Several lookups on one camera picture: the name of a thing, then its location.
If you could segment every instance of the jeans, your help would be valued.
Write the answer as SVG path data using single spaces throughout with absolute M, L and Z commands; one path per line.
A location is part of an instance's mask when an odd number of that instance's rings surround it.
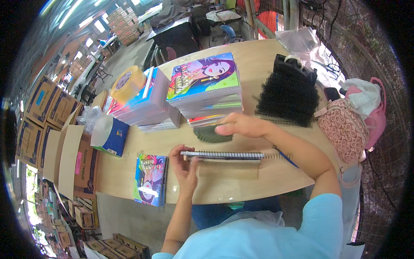
M 192 206 L 192 218 L 199 230 L 214 227 L 230 216 L 242 211 L 281 211 L 278 196 L 245 201 L 243 208 L 232 210 L 226 204 L 205 204 Z

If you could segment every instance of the patterned handbag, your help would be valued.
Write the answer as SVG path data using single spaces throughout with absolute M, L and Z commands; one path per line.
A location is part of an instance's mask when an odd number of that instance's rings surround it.
M 369 139 L 369 131 L 360 115 L 363 114 L 346 99 L 329 101 L 325 108 L 314 113 L 319 117 L 320 129 L 345 163 L 358 160 Z

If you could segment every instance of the pink bag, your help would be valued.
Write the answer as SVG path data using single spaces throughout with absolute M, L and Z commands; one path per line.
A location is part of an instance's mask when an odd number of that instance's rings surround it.
M 318 125 L 342 161 L 351 163 L 361 157 L 369 138 L 363 119 L 346 99 L 329 101 L 314 113 Z
M 380 85 L 383 89 L 384 93 L 384 103 L 381 101 L 380 105 L 373 110 L 369 117 L 365 119 L 365 124 L 367 125 L 367 128 L 369 130 L 369 140 L 365 146 L 365 149 L 370 149 L 374 146 L 375 143 L 377 143 L 378 139 L 380 138 L 381 134 L 385 130 L 385 126 L 387 124 L 387 118 L 385 117 L 385 108 L 387 107 L 387 96 L 385 95 L 385 88 L 383 82 L 376 78 L 371 77 L 370 80 L 371 83 Z M 357 87 L 350 87 L 345 94 L 345 98 L 349 99 L 350 94 L 357 94 L 362 92 L 361 89 Z

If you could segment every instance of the anime girl illustration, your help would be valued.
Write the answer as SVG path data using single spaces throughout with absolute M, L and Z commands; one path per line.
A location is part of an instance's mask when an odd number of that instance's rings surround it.
M 135 173 L 135 201 L 158 206 L 159 193 L 162 188 L 165 157 L 140 154 L 137 158 Z
M 176 66 L 168 88 L 167 99 L 191 92 L 203 92 L 236 70 L 231 53 L 220 54 Z

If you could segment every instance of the hand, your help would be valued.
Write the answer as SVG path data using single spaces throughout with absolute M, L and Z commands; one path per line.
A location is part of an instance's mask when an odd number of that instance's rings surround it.
M 180 184 L 180 195 L 192 198 L 195 188 L 197 187 L 197 176 L 195 171 L 198 165 L 198 158 L 193 157 L 191 163 L 184 161 L 181 151 L 194 151 L 194 148 L 189 148 L 180 144 L 171 149 L 168 157 L 173 168 L 174 174 Z
M 235 112 L 219 120 L 217 124 L 224 124 L 214 129 L 219 135 L 228 136 L 238 133 L 249 138 L 263 137 L 272 125 L 268 121 Z

